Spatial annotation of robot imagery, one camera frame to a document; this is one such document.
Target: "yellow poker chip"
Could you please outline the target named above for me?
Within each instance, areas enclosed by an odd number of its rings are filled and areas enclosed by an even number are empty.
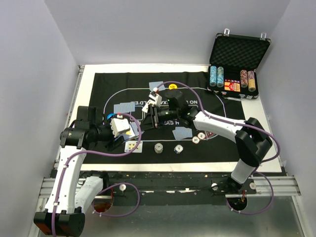
[[[169,90],[173,90],[173,89],[177,89],[177,85],[176,84],[170,84],[169,86]]]

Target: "poker chip case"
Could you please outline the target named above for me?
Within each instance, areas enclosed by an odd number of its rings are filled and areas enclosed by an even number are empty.
[[[218,33],[209,59],[208,81],[210,80],[211,66],[216,66],[217,68],[223,67],[225,86],[210,86],[210,83],[208,83],[207,89],[215,94],[221,94],[224,98],[258,98],[259,91],[256,69],[271,44],[271,40],[266,39],[265,35],[265,33],[262,33],[259,38],[230,35],[229,29],[225,29],[224,33]],[[241,70],[254,72],[254,91],[249,91],[248,87],[240,86]]]

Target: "open case lid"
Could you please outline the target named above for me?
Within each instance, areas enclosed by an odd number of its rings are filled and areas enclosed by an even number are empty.
[[[271,44],[264,35],[260,38],[229,35],[229,29],[225,29],[224,34],[216,35],[209,63],[226,69],[257,69]]]

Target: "black felt mat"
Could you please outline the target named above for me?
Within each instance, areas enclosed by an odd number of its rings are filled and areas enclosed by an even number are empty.
[[[149,82],[154,81],[179,81],[191,87],[206,88],[207,73],[124,73],[124,74],[95,74],[93,88],[90,97],[90,106],[96,106],[103,110],[105,103],[114,95],[107,103],[105,114],[113,113],[114,104],[135,101],[140,106],[148,100]],[[197,99],[188,89],[180,89],[186,97],[189,104],[196,106]],[[215,95],[203,90],[195,89],[202,99],[204,108],[216,115],[224,116],[223,104],[225,104],[226,115],[232,119],[244,119],[241,102],[219,99]],[[135,107],[136,111],[132,114],[140,119],[142,117],[141,107]],[[161,129],[145,131],[142,140],[174,140],[172,130],[176,126],[173,124],[166,125]],[[163,144],[163,152],[156,154],[154,151],[155,143]],[[176,154],[173,149],[176,145],[182,145],[184,150],[180,154]],[[107,152],[101,144],[97,145],[93,150]],[[113,153],[123,153],[124,145],[121,145]],[[122,158],[109,158],[88,154],[84,163],[186,163],[186,162],[232,162],[238,161],[238,153],[235,143],[224,138],[214,137],[208,141],[201,141],[194,144],[192,141],[155,141],[144,142],[142,153],[132,153]]]

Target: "gray wall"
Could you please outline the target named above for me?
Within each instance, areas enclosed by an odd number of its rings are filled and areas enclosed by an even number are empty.
[[[80,64],[205,64],[218,32],[270,35],[290,0],[45,2]]]
[[[261,98],[295,174],[316,234],[316,2],[292,0],[274,30],[273,48],[259,72]]]
[[[0,7],[0,236],[28,235],[78,68],[42,0]]]

